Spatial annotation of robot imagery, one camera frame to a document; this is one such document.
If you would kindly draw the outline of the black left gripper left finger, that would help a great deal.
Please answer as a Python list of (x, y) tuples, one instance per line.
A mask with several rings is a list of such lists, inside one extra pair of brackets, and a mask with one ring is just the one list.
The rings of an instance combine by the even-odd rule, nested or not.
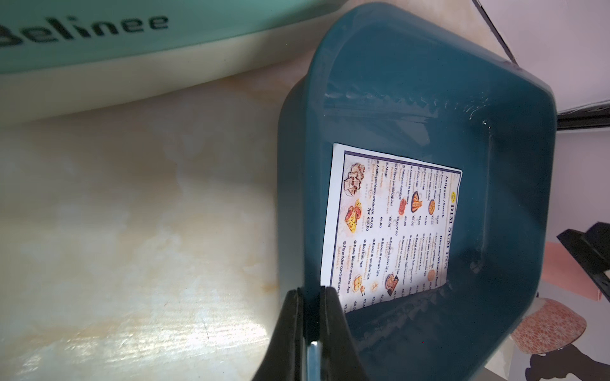
[(265, 356), (253, 380), (303, 379), (304, 302), (300, 289), (284, 298)]

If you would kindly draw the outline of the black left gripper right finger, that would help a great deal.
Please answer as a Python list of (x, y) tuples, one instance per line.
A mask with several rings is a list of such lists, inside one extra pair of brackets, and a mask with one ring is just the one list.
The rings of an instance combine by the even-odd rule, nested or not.
[(321, 288), (319, 313), (321, 380), (369, 380), (334, 288)]

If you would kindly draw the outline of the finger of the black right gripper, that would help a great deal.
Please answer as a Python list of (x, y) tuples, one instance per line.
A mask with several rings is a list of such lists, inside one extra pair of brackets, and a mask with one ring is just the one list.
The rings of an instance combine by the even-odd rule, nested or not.
[(568, 229), (557, 238), (609, 300), (609, 224), (597, 222), (586, 232)]

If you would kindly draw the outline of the new printed menu sheet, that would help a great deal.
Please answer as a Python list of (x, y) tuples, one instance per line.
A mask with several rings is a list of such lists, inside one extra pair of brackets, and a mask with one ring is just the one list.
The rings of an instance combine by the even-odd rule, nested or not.
[(462, 171), (335, 144), (321, 284), (344, 312), (447, 281)]

